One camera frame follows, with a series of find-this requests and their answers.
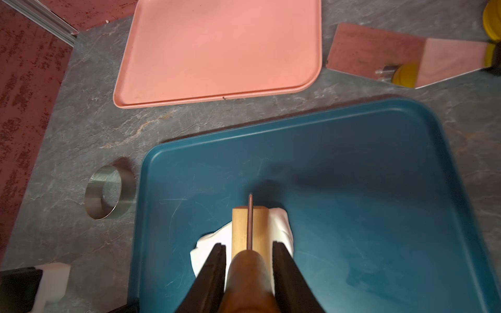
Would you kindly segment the white dough piece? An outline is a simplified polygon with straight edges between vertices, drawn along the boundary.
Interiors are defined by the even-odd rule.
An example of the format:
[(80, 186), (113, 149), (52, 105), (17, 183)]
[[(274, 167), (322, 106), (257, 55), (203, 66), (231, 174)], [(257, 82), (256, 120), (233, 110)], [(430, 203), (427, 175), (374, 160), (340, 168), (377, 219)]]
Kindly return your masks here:
[[(198, 276), (212, 248), (220, 243), (226, 247), (226, 278), (224, 290), (226, 290), (226, 280), (233, 257), (246, 246), (247, 231), (247, 208), (235, 208), (233, 221), (226, 224), (214, 233), (201, 237), (196, 244), (196, 248), (190, 252), (191, 263), (194, 274)], [(275, 286), (272, 268), (272, 245), (277, 241), (284, 243), (290, 255), (293, 254), (293, 235), (288, 221), (287, 212), (281, 208), (266, 209), (265, 207), (254, 207), (253, 213), (253, 250), (257, 251), (265, 259), (273, 294)]]

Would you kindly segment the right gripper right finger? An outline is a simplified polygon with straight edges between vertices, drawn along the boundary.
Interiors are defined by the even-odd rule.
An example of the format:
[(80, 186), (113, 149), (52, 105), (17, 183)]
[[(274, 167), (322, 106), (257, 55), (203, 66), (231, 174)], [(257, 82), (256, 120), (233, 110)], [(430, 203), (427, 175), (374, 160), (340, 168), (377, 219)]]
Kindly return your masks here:
[(325, 312), (284, 243), (273, 242), (272, 268), (280, 312)]

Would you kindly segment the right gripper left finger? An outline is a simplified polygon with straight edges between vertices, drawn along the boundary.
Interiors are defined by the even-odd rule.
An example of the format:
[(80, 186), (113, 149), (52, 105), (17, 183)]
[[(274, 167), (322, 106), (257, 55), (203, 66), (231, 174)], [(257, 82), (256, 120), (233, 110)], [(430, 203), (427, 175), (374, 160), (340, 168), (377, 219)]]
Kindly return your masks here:
[(224, 296), (226, 247), (217, 243), (176, 312), (218, 312)]

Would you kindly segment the wooden rolling pin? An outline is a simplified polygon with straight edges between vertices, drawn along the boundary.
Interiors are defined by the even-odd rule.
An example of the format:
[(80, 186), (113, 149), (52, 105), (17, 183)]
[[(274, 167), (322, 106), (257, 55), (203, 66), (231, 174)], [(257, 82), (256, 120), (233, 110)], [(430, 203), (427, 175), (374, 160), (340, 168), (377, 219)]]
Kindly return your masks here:
[(219, 312), (279, 312), (265, 259), (253, 250), (253, 213), (249, 195), (246, 246), (232, 259)]

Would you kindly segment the metal ring cutter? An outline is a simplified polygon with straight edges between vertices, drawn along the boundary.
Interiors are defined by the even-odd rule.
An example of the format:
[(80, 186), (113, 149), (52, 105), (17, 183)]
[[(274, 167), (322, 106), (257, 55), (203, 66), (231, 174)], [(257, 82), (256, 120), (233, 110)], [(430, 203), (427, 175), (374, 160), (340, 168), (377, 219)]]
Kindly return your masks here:
[(93, 220), (117, 219), (135, 204), (135, 195), (136, 181), (131, 171), (103, 166), (88, 181), (84, 207)]

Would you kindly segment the teal tray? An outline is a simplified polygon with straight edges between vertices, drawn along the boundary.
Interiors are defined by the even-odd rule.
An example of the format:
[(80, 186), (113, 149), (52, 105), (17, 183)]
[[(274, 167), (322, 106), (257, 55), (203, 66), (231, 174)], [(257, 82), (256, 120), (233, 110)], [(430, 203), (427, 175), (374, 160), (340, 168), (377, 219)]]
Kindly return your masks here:
[(499, 312), (500, 287), (441, 124), (408, 99), (163, 143), (138, 187), (130, 302), (173, 312), (190, 251), (253, 195), (281, 207), (327, 312)]

